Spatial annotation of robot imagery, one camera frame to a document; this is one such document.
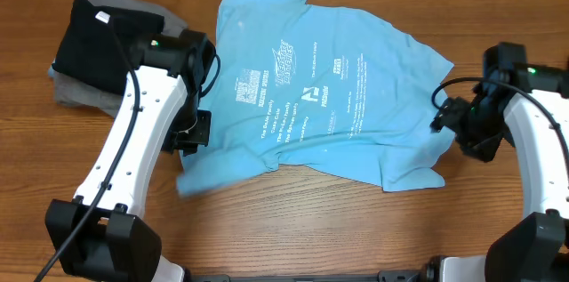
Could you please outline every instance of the wooden table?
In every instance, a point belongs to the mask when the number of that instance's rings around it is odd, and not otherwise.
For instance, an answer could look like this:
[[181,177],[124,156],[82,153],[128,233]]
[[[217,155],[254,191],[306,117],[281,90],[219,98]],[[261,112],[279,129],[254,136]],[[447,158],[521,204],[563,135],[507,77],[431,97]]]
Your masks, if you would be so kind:
[[[52,255],[44,213],[69,200],[88,174],[112,119],[52,100],[46,75],[73,0],[0,0],[0,281],[29,281]],[[148,0],[214,38],[221,0]],[[564,67],[569,0],[309,0],[367,10],[455,63],[449,77],[480,76],[483,51],[527,46],[530,62]],[[449,88],[468,96],[472,85]],[[371,185],[282,167],[180,199],[179,158],[161,155],[150,182],[147,223],[164,254],[196,274],[352,274],[419,268],[431,255],[484,254],[521,218],[515,151],[493,163],[453,146],[435,169],[443,189],[384,194]],[[64,274],[56,265],[54,277]],[[52,278],[70,281],[72,278]]]

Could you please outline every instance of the black cloth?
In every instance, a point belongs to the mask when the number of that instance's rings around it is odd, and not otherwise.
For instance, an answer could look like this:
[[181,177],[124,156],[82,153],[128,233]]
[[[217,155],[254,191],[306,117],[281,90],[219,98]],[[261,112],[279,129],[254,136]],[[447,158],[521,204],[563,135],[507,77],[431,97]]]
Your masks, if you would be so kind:
[[[113,19],[112,30],[95,18],[100,11]],[[102,91],[122,95],[128,69],[113,40],[113,30],[128,59],[128,50],[137,36],[159,34],[163,27],[164,16],[161,15],[93,6],[88,0],[75,0],[68,29],[52,67]]]

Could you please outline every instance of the qr code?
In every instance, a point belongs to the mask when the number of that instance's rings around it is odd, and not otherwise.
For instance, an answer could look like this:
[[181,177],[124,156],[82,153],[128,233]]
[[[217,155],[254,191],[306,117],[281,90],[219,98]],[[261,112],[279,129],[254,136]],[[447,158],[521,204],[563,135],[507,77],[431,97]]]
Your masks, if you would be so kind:
[[237,79],[237,96],[235,101],[256,104],[259,81],[260,71],[253,69],[241,71],[241,76]]
[[341,73],[341,59],[334,59],[333,72],[334,72],[334,74],[340,74]]

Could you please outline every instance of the wooden surface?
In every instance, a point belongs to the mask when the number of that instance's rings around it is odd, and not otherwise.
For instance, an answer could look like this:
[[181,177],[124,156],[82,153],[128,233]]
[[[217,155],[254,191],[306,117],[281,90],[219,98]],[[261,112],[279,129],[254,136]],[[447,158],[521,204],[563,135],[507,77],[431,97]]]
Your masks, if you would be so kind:
[[[52,255],[46,207],[52,198],[71,199],[112,124],[96,109],[52,100],[46,70],[72,1],[0,0],[0,281],[31,280]],[[221,0],[148,1],[213,37]],[[362,8],[392,22],[454,62],[449,77],[479,76],[483,51],[500,41],[525,44],[534,63],[564,67],[569,55],[569,0],[309,1]],[[448,92],[468,95],[470,87]],[[508,144],[491,164],[453,146],[435,169],[447,181],[443,189],[384,194],[282,167],[180,199],[180,161],[161,155],[146,221],[162,237],[164,254],[196,274],[255,276],[419,268],[431,255],[483,254],[520,220],[521,183]],[[63,276],[59,264],[51,274]]]

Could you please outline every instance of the gray cloth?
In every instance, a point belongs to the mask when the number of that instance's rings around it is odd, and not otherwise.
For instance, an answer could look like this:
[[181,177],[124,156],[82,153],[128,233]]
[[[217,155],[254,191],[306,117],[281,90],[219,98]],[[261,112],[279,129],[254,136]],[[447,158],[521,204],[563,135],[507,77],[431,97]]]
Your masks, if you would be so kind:
[[[166,10],[163,6],[143,2],[139,0],[88,0],[94,6],[120,7],[134,11],[152,12],[164,16],[164,29],[162,34],[177,37],[188,24]],[[52,67],[48,70],[48,75],[53,79],[53,99],[61,105],[77,107],[88,105],[97,107],[105,113],[116,117],[116,113],[121,106],[123,97],[113,93],[103,92],[95,87],[87,85],[73,77],[61,74]]]

